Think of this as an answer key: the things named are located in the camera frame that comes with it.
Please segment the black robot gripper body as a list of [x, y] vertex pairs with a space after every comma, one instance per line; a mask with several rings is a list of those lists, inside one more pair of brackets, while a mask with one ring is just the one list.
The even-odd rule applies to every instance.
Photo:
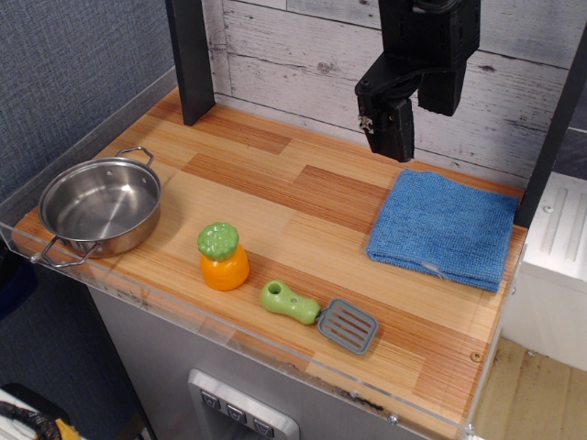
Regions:
[[383, 52], [355, 86], [361, 100], [408, 98], [426, 74], [449, 72], [480, 46], [479, 1], [381, 1]]

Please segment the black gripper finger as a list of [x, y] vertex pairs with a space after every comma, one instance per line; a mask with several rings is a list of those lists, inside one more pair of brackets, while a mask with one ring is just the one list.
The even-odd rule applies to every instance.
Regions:
[[371, 151], [398, 162], [415, 155], [414, 116], [410, 99], [359, 99], [360, 128]]
[[456, 70], [426, 74], [418, 88], [418, 105], [439, 115], [453, 116], [460, 104], [466, 69], [464, 63]]

